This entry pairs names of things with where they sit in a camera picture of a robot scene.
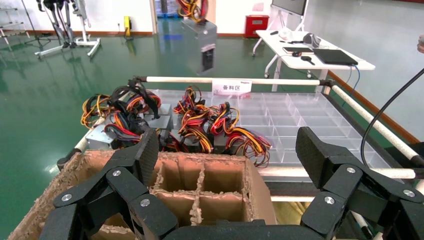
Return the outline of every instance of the clear plastic tray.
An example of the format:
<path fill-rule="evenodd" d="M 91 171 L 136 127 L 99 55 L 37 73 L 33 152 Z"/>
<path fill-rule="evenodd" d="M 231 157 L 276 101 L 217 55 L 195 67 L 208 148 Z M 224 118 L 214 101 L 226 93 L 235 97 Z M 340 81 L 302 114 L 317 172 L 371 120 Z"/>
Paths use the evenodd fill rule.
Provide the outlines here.
<path fill-rule="evenodd" d="M 171 103 L 174 107 L 181 100 L 184 91 L 159 90 L 155 93 L 161 97 L 163 103 Z M 362 136 L 319 92 L 249 93 L 243 96 L 216 96 L 203 92 L 202 98 L 207 105 L 229 102 L 231 107 L 238 108 L 239 126 L 265 136 L 272 142 L 270 166 L 302 166 L 295 146 L 298 130 L 305 126 L 310 127 L 325 143 L 346 147 L 360 159 Z M 365 146 L 365 157 L 373 168 L 389 168 L 368 143 Z M 287 180 L 286 177 L 271 179 Z"/>

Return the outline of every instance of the hanging power supply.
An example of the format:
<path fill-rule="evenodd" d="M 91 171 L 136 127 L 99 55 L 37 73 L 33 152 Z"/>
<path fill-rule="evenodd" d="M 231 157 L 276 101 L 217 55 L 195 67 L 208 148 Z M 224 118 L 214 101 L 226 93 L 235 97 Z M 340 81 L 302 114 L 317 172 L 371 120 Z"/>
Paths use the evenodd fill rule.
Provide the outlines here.
<path fill-rule="evenodd" d="M 187 65 L 198 75 L 209 74 L 215 66 L 217 26 L 210 21 L 182 21 Z"/>

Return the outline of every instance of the laptop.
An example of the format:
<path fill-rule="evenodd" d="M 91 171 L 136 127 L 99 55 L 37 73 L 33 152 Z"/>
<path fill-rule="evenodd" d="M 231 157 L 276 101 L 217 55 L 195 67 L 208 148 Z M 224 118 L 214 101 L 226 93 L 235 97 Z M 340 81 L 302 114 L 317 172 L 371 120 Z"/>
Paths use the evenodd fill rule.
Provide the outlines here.
<path fill-rule="evenodd" d="M 342 50 L 333 50 L 333 49 L 314 49 L 313 52 L 315 55 L 325 64 L 334 64 L 334 65 L 358 65 L 358 62 L 353 58 L 348 56 Z"/>

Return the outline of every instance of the red box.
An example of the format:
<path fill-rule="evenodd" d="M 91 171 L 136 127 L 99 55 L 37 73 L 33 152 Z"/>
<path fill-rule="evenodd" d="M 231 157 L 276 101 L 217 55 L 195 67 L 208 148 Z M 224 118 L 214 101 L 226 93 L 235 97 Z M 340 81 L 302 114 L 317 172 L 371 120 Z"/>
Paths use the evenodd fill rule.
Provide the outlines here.
<path fill-rule="evenodd" d="M 259 38 L 256 30 L 266 30 L 268 27 L 269 16 L 266 15 L 248 15 L 246 16 L 245 38 Z"/>

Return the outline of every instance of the blue cable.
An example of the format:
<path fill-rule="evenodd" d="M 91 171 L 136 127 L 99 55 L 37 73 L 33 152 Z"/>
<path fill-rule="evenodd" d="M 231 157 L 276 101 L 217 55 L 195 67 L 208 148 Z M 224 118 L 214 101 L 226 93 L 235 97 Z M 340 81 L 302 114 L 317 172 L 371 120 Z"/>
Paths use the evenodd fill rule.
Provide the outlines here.
<path fill-rule="evenodd" d="M 352 97 L 352 95 L 354 94 L 354 92 L 355 92 L 355 89 L 357 88 L 357 85 L 358 85 L 358 83 L 359 83 L 359 81 L 361 80 L 361 71 L 359 71 L 359 68 L 356 66 L 356 65 L 353 65 L 355 68 L 356 68 L 356 70 L 358 71 L 358 80 L 356 81 L 356 83 L 355 83 L 355 86 L 353 86 L 353 90 L 352 90 L 352 92 L 349 94 L 349 97 Z M 346 102 L 343 102 L 343 104 L 341 105 L 341 107 L 343 108 L 344 106 L 345 106 L 345 104 L 346 104 Z"/>

